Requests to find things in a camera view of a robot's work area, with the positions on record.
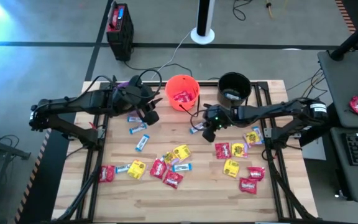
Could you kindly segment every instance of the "white cable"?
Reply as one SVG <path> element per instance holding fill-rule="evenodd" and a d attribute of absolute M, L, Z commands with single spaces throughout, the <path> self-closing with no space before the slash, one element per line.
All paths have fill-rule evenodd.
<path fill-rule="evenodd" d="M 183 43 L 183 41 L 185 41 L 186 40 L 186 38 L 189 36 L 189 34 L 191 33 L 191 31 L 189 31 L 189 33 L 187 33 L 187 35 L 185 36 L 185 38 L 183 38 L 182 40 L 181 40 L 181 42 L 179 43 L 179 45 L 178 45 L 178 47 L 175 49 L 175 51 L 174 51 L 174 53 L 173 53 L 173 55 L 172 55 L 172 58 L 171 58 L 171 60 L 169 60 L 167 63 L 165 63 L 164 65 L 162 65 L 161 66 L 161 68 L 159 68 L 157 71 L 159 72 L 163 67 L 165 67 L 166 65 L 168 65 L 172 60 L 173 60 L 173 58 L 175 57 L 175 55 L 177 54 L 177 50 L 179 49 L 179 47 L 181 46 L 181 44 Z"/>

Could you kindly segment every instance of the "orange bucket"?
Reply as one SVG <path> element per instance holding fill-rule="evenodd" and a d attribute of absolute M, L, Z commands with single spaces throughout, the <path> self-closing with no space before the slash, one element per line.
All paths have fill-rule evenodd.
<path fill-rule="evenodd" d="M 193 99 L 187 103 L 182 103 L 174 100 L 174 96 L 186 91 L 188 92 Z M 198 96 L 200 95 L 200 85 L 197 80 L 189 75 L 175 75 L 168 80 L 165 85 L 165 94 L 169 99 L 169 103 L 173 109 L 178 111 L 190 110 L 196 103 Z"/>

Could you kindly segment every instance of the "wooden tabletop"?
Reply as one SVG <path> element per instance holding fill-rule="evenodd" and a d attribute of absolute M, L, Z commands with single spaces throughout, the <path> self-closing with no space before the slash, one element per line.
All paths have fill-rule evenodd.
<path fill-rule="evenodd" d="M 85 82 L 83 90 L 90 84 Z M 99 88 L 96 82 L 93 89 Z M 284 82 L 268 80 L 272 103 L 287 101 Z M 201 105 L 218 103 L 216 87 L 201 87 Z M 129 128 L 136 123 L 128 123 L 127 116 L 122 115 L 109 120 L 103 165 L 129 164 L 138 159 L 148 165 L 148 170 L 141 180 L 135 180 L 126 173 L 117 174 L 111 183 L 101 183 L 96 200 L 95 222 L 252 222 L 277 221 L 273 200 L 272 184 L 267 162 L 261 157 L 263 146 L 252 146 L 247 159 L 234 157 L 240 164 L 238 177 L 247 177 L 248 166 L 265 167 L 265 178 L 257 184 L 257 195 L 242 193 L 239 181 L 223 174 L 224 160 L 216 159 L 214 144 L 207 142 L 201 132 L 189 133 L 190 116 L 185 112 L 175 111 L 169 105 L 162 88 L 163 98 L 157 104 L 156 111 L 160 120 L 146 130 L 133 135 Z M 256 106 L 254 91 L 249 97 L 249 105 Z M 292 118 L 277 118 L 277 126 L 287 124 Z M 75 124 L 90 128 L 93 116 L 77 113 Z M 251 127 L 231 127 L 216 132 L 218 142 L 243 141 L 243 133 Z M 150 136 L 142 152 L 135 150 L 143 134 Z M 187 144 L 192 152 L 187 162 L 192 163 L 193 170 L 180 172 L 184 175 L 178 189 L 175 190 L 162 183 L 160 179 L 149 175 L 150 167 L 156 158 L 160 158 L 175 147 Z M 297 140 L 291 139 L 288 145 L 299 147 Z M 81 147 L 79 141 L 70 143 L 68 153 Z M 317 216 L 308 174 L 300 150 L 286 148 L 283 150 L 288 180 L 291 190 L 299 201 L 312 214 Z M 58 191 L 53 217 L 59 217 L 72 203 L 79 192 L 86 160 L 86 150 L 71 155 L 65 163 L 60 188 Z M 280 189 L 283 211 L 288 216 L 285 196 Z M 88 212 L 89 200 L 86 200 L 84 216 Z"/>

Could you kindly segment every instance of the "metal frame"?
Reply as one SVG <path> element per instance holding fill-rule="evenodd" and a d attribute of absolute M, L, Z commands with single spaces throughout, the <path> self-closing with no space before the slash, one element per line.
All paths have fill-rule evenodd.
<path fill-rule="evenodd" d="M 158 82 L 144 82 L 146 84 L 148 84 L 151 87 L 154 86 L 158 86 Z M 217 86 L 218 82 L 217 81 L 201 81 L 198 82 L 200 84 L 200 86 Z M 106 88 L 108 87 L 109 83 L 101 83 L 100 84 L 100 88 Z M 263 90 L 265 93 L 265 97 L 266 97 L 266 103 L 268 105 L 272 104 L 272 100 L 270 98 L 270 92 L 269 92 L 269 86 L 267 82 L 251 82 L 251 85 L 253 87 L 253 89 L 255 90 L 255 97 L 257 99 L 257 106 L 262 106 L 262 97 L 260 95 L 260 90 Z M 100 116 L 99 115 L 95 115 L 94 120 L 93 120 L 93 124 L 95 126 L 98 126 L 99 124 L 99 119 Z M 109 117 L 108 116 L 104 116 L 103 119 L 103 125 L 104 128 L 107 130 L 108 129 L 108 121 L 109 121 Z M 264 130 L 264 128 L 267 128 L 267 124 L 266 124 L 266 120 L 261 119 L 261 124 L 262 124 L 262 130 Z M 274 118 L 270 118 L 270 123 L 272 125 L 272 128 L 276 127 L 276 123 Z M 95 169 L 98 169 L 98 166 L 101 165 L 101 161 L 103 160 L 103 152 L 104 152 L 104 143 L 106 142 L 106 136 L 104 136 L 102 138 L 102 147 L 101 149 L 98 151 L 98 160 L 95 164 Z M 93 157 L 93 153 L 94 153 L 94 149 L 89 149 L 88 150 L 88 154 L 86 156 L 86 161 L 85 161 L 85 167 L 84 167 L 84 173 L 83 173 L 83 180 L 82 180 L 82 185 L 81 188 L 83 188 L 85 186 L 85 183 L 87 182 L 89 176 L 90 176 L 90 172 L 91 172 L 91 162 L 92 162 L 92 157 Z M 282 175 L 282 177 L 284 178 L 285 183 L 288 185 L 288 177 L 287 177 L 287 171 L 285 169 L 285 163 L 283 160 L 283 154 L 281 151 L 278 151 L 277 153 L 277 159 L 279 162 L 279 166 L 280 166 L 280 173 Z M 283 216 L 283 208 L 282 208 L 282 203 L 280 200 L 280 193 L 278 191 L 278 185 L 277 185 L 277 181 L 272 177 L 272 172 L 270 172 L 270 178 L 272 181 L 272 190 L 273 190 L 273 197 L 274 197 L 274 201 L 275 201 L 275 206 L 276 206 L 276 211 L 277 211 L 277 218 L 278 220 L 282 220 L 283 218 L 285 218 Z M 96 206 L 96 197 L 98 194 L 98 178 L 94 178 L 93 180 L 93 187 L 91 190 L 91 197 L 90 197 L 90 205 L 89 205 L 89 210 L 88 210 L 88 216 L 86 218 L 83 218 L 83 208 L 84 208 L 84 202 L 85 202 L 85 198 L 83 197 L 81 199 L 81 202 L 79 203 L 78 207 L 76 208 L 76 216 L 75 219 L 73 220 L 53 220 L 50 223 L 92 223 L 93 222 L 93 218 L 94 218 L 94 210 L 95 210 L 95 206 Z M 290 215 L 289 219 L 292 218 L 296 218 L 295 217 L 295 211 L 293 208 L 293 205 L 291 204 L 290 200 L 288 199 L 288 197 L 286 196 L 286 201 L 287 201 L 287 207 L 288 207 L 288 213 Z"/>

